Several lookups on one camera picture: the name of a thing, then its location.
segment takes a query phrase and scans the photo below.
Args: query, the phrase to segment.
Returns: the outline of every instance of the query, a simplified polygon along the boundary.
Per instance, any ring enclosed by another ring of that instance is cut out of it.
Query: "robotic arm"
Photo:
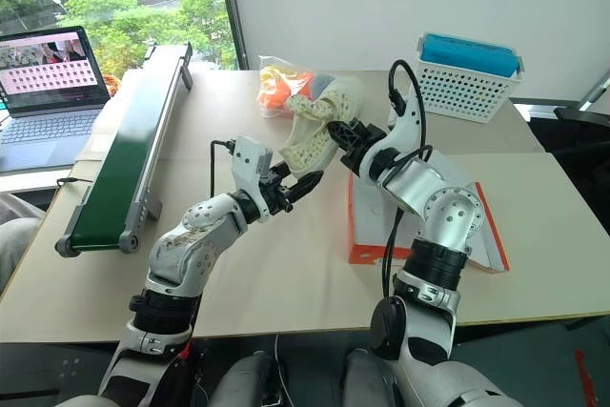
[[[395,277],[394,294],[375,308],[371,348],[394,375],[395,393],[402,398],[398,405],[519,407],[474,368],[449,360],[459,275],[470,253],[467,239],[482,225],[484,212],[475,193],[452,185],[427,162],[431,147],[417,148],[417,133],[425,131],[423,103],[415,107],[392,90],[390,98],[397,118],[389,134],[357,119],[328,126],[345,151],[341,162],[394,199],[402,212],[417,214],[423,222],[411,255]],[[135,315],[99,397],[75,398],[65,407],[186,404],[176,396],[190,392],[193,383],[185,358],[216,260],[249,224],[264,222],[281,210],[289,212],[322,176],[307,174],[287,188],[281,182],[290,171],[285,163],[270,167],[270,150],[247,137],[229,142],[229,147],[238,191],[193,205],[155,243],[144,290],[130,304]]]
[[[140,295],[132,298],[133,319],[112,358],[99,397],[78,397],[66,405],[187,405],[193,385],[186,354],[199,301],[220,255],[248,231],[293,204],[320,181],[322,172],[301,177],[292,187],[285,163],[270,167],[272,152],[240,136],[228,146],[238,191],[191,206],[180,223],[161,236],[149,256]]]
[[[417,81],[412,79],[421,102]],[[431,147],[421,142],[417,148],[417,132],[425,130],[423,103],[415,107],[405,102],[393,86],[390,99],[396,124],[389,134],[357,119],[329,126],[331,137],[345,151],[341,162],[423,223],[410,256],[396,274],[394,295],[384,297],[375,308],[371,349],[394,375],[395,392],[402,398],[398,405],[519,407],[477,370],[449,360],[459,275],[471,252],[467,239],[482,226],[483,206],[475,193],[452,185],[428,164]],[[425,159],[417,157],[425,151]]]

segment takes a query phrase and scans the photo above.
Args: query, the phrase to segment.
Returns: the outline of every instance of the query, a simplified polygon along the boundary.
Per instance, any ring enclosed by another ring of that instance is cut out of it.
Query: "laptop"
[[[83,28],[0,37],[0,173],[73,164],[109,99]]]

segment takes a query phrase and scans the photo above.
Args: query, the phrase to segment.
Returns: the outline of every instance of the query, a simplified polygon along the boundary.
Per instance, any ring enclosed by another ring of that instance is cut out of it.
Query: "white wall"
[[[426,31],[513,47],[515,95],[580,99],[610,68],[610,0],[237,0],[251,68],[259,54],[314,69],[386,70]]]

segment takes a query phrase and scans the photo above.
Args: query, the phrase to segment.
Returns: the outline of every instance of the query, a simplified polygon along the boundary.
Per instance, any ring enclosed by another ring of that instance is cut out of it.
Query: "laptop keyboard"
[[[16,119],[2,132],[2,143],[48,140],[90,134],[97,113],[56,118]]]

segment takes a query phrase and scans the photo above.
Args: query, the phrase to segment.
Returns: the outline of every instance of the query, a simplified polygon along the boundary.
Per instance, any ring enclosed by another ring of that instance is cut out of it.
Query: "orange object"
[[[112,75],[102,75],[102,78],[104,78],[104,83],[106,84],[106,88],[108,88],[111,97],[114,97],[121,87],[121,80]]]
[[[315,75],[267,66],[260,71],[258,103],[265,110],[287,111],[286,101],[294,94],[311,98],[310,86]]]

